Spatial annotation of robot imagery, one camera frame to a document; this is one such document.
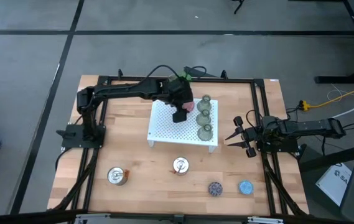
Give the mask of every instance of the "glass jar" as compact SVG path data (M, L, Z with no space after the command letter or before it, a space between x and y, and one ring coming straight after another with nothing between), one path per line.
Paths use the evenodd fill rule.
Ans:
M213 137L213 127L211 124L206 124L197 131L197 136L202 141L209 141Z
M196 117L196 122L200 126L210 124L210 122L212 122L212 119L210 117L209 110L203 110L202 112L200 112L200 114L198 114Z
M209 95L204 95L202 100L197 103L197 109L202 112L203 110L210 111L212 104L210 103L211 97Z

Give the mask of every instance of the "jar lid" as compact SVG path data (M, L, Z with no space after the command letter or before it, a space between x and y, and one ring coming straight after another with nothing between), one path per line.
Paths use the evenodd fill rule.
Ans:
M222 194L222 185L218 182L212 182L208 186L208 193L214 197L220 196Z
M124 177L124 171L120 167L114 167L108 172L108 180L112 184L118 184Z
M189 162L184 157L178 157L175 159L173 163L173 167L176 173L184 173L187 172L189 169Z
M240 193L245 194L245 195L251 195L253 193L253 190L254 190L254 187L250 181L244 180L239 183Z

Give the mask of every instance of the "purple round object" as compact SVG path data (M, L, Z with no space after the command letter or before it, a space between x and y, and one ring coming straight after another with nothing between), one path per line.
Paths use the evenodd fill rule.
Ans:
M222 185L218 182L212 182L208 186L208 193L214 197L220 196L222 194Z

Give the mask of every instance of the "pink object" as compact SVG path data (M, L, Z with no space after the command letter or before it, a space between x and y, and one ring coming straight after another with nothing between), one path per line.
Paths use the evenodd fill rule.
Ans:
M193 111L193 109L195 108L195 103L192 101L192 102L188 102L188 103L184 103L182 105L182 108L183 109L186 109L187 111L191 112Z

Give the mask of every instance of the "yellow cable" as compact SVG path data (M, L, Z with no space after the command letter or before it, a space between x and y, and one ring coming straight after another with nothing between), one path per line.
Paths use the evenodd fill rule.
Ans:
M337 98L334 98L334 99L332 99L332 100L329 100L328 102L325 102L325 103L322 103L322 104L319 104L319 105L315 105L315 106L307 105L307 107L308 107L308 108L320 108L321 106L325 106L325 105L327 105L327 104L329 104L329 103L331 103L331 102L333 102L333 101L339 100L339 99L343 98L344 96L348 96L348 95L350 95L350 94L352 94L352 93L354 93L354 91L351 91L351 92L346 93L346 94L344 94L344 95L342 95L342 96L339 96L339 97L337 97Z

